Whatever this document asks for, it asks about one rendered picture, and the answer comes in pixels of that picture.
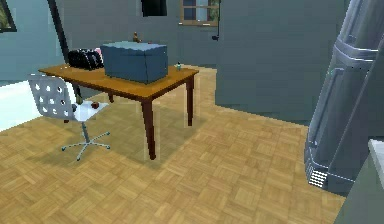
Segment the brown wooden table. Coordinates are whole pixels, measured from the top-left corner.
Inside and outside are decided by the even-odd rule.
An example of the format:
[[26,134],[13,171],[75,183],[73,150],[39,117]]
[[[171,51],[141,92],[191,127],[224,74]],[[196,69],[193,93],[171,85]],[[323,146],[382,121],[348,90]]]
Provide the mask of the brown wooden table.
[[146,130],[149,158],[151,160],[156,158],[152,111],[152,102],[156,98],[185,84],[187,92],[188,125],[192,125],[194,77],[198,73],[198,70],[190,68],[181,68],[178,70],[174,66],[169,66],[168,74],[164,78],[150,84],[108,77],[103,68],[88,71],[73,68],[67,64],[39,69],[39,72],[45,73],[48,76],[58,76],[65,81],[105,92],[108,94],[111,102],[113,102],[114,96],[140,102]]

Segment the wooden framed window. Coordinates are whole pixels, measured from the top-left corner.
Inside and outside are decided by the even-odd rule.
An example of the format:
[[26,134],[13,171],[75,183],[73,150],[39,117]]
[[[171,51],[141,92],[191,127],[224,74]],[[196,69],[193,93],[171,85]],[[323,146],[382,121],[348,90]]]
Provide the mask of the wooden framed window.
[[180,25],[218,25],[221,0],[180,0],[180,3]]

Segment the white perforated swivel chair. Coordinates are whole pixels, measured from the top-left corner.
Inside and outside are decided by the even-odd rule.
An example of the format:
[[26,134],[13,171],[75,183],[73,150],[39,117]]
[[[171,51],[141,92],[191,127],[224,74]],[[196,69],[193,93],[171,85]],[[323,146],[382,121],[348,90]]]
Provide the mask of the white perforated swivel chair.
[[107,106],[107,103],[98,102],[98,109],[93,109],[91,107],[93,101],[84,100],[81,103],[78,103],[72,85],[60,77],[31,74],[28,78],[28,83],[37,110],[42,116],[60,120],[76,121],[81,124],[84,141],[62,146],[62,151],[65,151],[70,147],[81,146],[82,149],[76,157],[76,160],[79,161],[82,154],[90,145],[105,147],[107,150],[110,149],[108,144],[97,142],[98,139],[109,135],[110,132],[107,131],[97,137],[90,138],[85,124],[91,117],[103,110]]

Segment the grey worktop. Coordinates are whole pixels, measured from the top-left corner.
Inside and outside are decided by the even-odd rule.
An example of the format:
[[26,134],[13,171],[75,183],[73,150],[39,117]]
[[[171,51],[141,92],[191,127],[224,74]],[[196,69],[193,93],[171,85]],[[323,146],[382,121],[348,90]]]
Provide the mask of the grey worktop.
[[384,224],[384,141],[370,139],[370,154],[333,224]]

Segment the grey fridge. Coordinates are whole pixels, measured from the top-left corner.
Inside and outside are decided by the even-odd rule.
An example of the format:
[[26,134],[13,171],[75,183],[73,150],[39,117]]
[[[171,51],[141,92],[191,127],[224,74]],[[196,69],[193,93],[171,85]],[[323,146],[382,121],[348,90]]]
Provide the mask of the grey fridge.
[[384,137],[384,0],[351,0],[305,142],[309,184],[346,196]]

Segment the black framed wall picture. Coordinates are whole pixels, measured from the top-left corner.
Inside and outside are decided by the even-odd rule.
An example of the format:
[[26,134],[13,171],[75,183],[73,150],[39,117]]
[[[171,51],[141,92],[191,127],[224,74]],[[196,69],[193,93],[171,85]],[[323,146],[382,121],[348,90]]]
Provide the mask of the black framed wall picture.
[[17,28],[14,23],[11,11],[6,0],[0,0],[0,33],[16,32]]

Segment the black floor lamp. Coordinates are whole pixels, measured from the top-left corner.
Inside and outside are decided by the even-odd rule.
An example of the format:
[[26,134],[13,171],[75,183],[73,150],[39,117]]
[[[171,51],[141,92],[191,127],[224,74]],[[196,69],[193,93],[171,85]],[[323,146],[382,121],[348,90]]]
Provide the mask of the black floor lamp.
[[51,16],[52,16],[52,21],[55,27],[55,31],[59,40],[64,61],[68,63],[69,48],[68,48],[67,40],[65,37],[64,29],[62,26],[59,10],[56,4],[56,0],[47,0],[47,2],[48,2],[48,7],[50,10]]

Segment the dark wall picture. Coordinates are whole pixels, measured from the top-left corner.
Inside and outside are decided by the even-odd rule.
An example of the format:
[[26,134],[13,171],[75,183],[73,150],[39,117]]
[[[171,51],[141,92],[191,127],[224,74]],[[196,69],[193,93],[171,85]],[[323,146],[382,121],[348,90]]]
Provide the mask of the dark wall picture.
[[166,0],[141,0],[141,3],[144,17],[167,15]]

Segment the blue-grey box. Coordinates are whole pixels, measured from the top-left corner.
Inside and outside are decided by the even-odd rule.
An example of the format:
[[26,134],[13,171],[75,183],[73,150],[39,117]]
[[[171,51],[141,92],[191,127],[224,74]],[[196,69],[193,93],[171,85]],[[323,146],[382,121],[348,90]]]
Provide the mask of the blue-grey box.
[[149,84],[168,73],[166,45],[121,41],[103,44],[101,52],[110,77]]

